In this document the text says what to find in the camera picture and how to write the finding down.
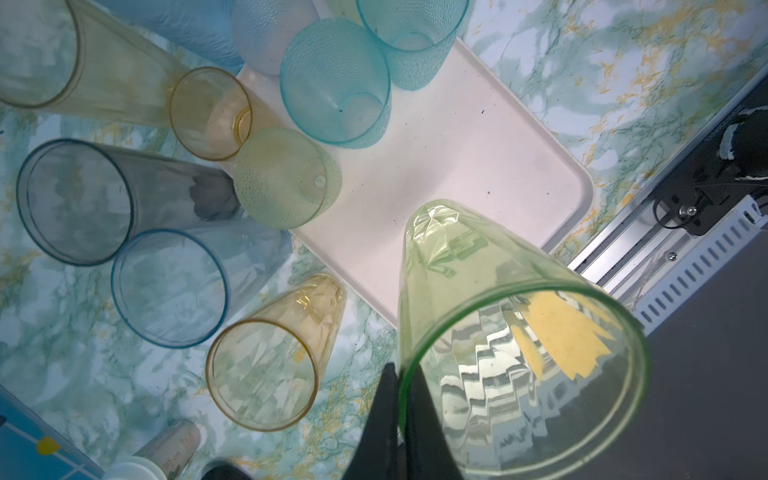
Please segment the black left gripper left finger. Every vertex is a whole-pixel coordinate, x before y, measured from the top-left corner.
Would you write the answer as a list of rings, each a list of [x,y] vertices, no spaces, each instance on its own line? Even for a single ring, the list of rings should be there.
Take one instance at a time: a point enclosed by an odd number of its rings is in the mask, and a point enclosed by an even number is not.
[[[397,478],[397,422],[398,377],[395,364],[390,362],[382,370],[368,419],[344,480]]]

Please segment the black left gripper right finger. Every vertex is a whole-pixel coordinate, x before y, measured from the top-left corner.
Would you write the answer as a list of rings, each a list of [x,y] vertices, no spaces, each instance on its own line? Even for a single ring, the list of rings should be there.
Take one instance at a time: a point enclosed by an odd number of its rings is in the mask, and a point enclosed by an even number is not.
[[[462,479],[420,367],[407,388],[405,408],[403,478]]]

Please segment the green glass column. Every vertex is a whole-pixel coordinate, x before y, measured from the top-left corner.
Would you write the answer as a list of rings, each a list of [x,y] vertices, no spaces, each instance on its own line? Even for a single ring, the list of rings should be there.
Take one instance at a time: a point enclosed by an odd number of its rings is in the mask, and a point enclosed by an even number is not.
[[[558,479],[606,450],[650,376],[641,323],[600,287],[458,202],[406,223],[398,354],[464,479]]]

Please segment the yellow glass column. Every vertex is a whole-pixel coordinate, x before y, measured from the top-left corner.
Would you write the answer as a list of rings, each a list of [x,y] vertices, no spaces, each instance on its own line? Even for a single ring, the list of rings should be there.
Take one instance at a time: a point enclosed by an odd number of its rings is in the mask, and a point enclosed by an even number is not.
[[[227,327],[213,342],[205,375],[215,405],[249,430],[274,432],[311,409],[342,323],[347,292],[329,274]]]

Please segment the grey-blue glass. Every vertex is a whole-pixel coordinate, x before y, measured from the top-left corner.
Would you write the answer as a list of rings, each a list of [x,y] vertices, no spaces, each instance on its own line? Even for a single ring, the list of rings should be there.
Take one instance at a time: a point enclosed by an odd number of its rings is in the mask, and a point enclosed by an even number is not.
[[[119,250],[113,300],[143,340],[188,348],[254,298],[291,252],[289,232],[250,218],[148,230]]]

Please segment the pale green glass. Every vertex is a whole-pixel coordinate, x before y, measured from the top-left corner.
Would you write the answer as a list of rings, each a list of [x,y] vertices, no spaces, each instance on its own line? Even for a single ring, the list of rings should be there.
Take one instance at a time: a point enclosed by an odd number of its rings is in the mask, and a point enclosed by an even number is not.
[[[336,201],[342,172],[335,159],[303,134],[267,128],[235,157],[234,187],[245,212],[279,230],[299,228]]]

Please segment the tall teal glass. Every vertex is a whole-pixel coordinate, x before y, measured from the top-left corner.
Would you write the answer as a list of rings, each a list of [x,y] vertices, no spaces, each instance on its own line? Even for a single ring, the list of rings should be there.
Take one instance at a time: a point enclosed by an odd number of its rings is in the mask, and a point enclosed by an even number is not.
[[[279,80],[288,115],[309,137],[362,149],[384,136],[390,69],[377,41],[358,24],[329,18],[302,29],[285,52]]]

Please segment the small amber glass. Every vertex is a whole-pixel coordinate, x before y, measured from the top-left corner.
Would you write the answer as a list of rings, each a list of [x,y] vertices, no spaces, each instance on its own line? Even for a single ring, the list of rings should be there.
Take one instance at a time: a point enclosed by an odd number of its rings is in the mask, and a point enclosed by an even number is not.
[[[181,77],[171,94],[169,117],[179,142],[213,162],[235,157],[253,135],[283,125],[258,95],[215,67],[192,69]]]

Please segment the tall green-teal glass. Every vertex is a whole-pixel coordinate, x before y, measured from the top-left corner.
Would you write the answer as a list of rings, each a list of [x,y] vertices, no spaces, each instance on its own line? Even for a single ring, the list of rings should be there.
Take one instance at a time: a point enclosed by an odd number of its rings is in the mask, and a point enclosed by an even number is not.
[[[399,88],[428,85],[445,62],[465,20],[468,0],[362,0],[363,25],[382,47]]]

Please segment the small clear glass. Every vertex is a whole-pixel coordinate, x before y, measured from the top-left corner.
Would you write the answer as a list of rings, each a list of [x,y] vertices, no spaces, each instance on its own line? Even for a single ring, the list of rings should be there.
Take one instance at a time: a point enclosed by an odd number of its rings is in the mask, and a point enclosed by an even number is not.
[[[294,36],[319,19],[309,0],[235,1],[234,42],[245,64],[265,76],[278,76]]]

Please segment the tall blue glass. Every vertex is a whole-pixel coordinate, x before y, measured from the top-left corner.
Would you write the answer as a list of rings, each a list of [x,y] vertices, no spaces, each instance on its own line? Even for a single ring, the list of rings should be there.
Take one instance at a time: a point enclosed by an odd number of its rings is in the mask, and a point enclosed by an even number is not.
[[[234,41],[234,1],[104,0],[112,13],[237,73],[245,64]]]

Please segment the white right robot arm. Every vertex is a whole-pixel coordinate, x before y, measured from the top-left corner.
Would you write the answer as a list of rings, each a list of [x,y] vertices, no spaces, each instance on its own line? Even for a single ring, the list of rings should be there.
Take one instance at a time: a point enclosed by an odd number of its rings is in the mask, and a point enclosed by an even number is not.
[[[719,178],[767,180],[767,106],[737,111],[729,119],[717,151]]]

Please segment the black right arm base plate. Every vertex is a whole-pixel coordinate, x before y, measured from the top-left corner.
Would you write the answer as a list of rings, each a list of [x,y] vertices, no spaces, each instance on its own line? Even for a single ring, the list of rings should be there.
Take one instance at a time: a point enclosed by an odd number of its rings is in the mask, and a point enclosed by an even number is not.
[[[706,234],[745,196],[767,194],[767,80],[684,158],[653,195],[654,220]]]

